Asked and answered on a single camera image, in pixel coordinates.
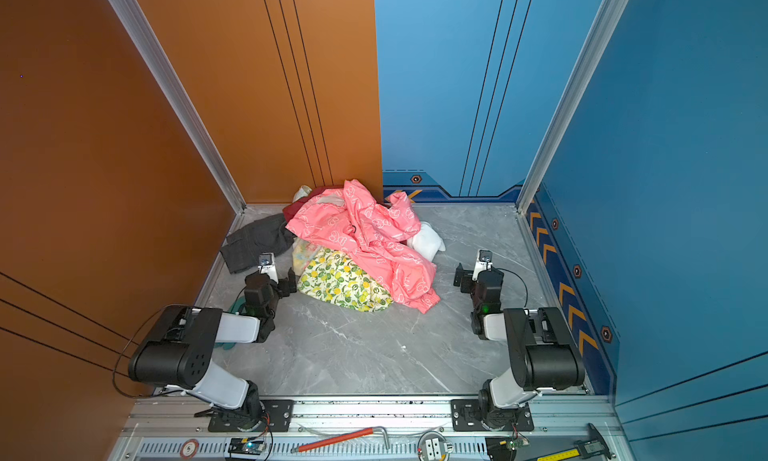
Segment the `dark red cloth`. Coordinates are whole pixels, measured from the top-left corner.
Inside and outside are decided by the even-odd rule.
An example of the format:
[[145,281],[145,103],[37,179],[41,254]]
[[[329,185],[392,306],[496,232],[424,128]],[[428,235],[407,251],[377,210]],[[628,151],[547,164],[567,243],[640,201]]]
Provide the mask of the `dark red cloth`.
[[306,204],[310,199],[323,194],[327,190],[331,189],[340,189],[340,186],[322,186],[312,189],[312,192],[309,196],[304,197],[302,199],[299,199],[296,202],[292,202],[290,205],[286,206],[282,212],[284,215],[284,218],[287,222],[289,222],[303,207],[304,204]]

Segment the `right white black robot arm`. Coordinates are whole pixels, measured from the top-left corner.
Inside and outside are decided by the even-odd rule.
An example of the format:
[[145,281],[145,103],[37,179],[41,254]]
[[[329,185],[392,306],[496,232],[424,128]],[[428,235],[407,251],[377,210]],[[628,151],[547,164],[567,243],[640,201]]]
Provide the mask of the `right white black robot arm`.
[[459,265],[454,285],[470,295],[471,328],[485,341],[503,342],[509,367],[484,382],[475,402],[459,402],[457,431],[534,429],[529,403],[549,392],[581,386],[586,378],[582,355],[562,312],[556,307],[504,308],[505,271],[488,262],[473,270]]

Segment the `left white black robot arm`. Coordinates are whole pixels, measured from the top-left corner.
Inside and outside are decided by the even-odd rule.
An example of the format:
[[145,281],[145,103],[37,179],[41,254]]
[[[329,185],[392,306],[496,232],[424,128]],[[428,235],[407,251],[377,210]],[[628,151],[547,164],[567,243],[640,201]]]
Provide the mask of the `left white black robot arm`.
[[234,313],[165,307],[131,356],[129,378],[207,403],[196,415],[210,420],[211,432],[288,431],[294,402],[262,400],[255,382],[233,375],[212,355],[218,344],[265,342],[275,329],[279,301],[296,291],[293,269],[284,278],[259,271],[245,278],[244,302]]

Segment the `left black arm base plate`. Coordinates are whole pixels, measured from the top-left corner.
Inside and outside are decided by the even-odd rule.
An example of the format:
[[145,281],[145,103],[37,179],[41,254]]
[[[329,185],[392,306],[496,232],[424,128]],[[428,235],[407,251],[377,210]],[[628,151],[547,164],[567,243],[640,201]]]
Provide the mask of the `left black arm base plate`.
[[213,433],[285,433],[289,431],[294,409],[292,399],[267,399],[259,401],[254,409],[247,405],[229,410],[211,408],[207,430]]

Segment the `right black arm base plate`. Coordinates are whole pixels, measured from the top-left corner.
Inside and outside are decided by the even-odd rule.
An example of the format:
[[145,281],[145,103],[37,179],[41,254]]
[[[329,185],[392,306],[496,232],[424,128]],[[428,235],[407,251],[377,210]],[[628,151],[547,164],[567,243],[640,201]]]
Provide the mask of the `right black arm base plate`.
[[517,431],[533,432],[533,415],[527,405],[502,409],[483,406],[478,399],[450,401],[453,429],[457,432]]

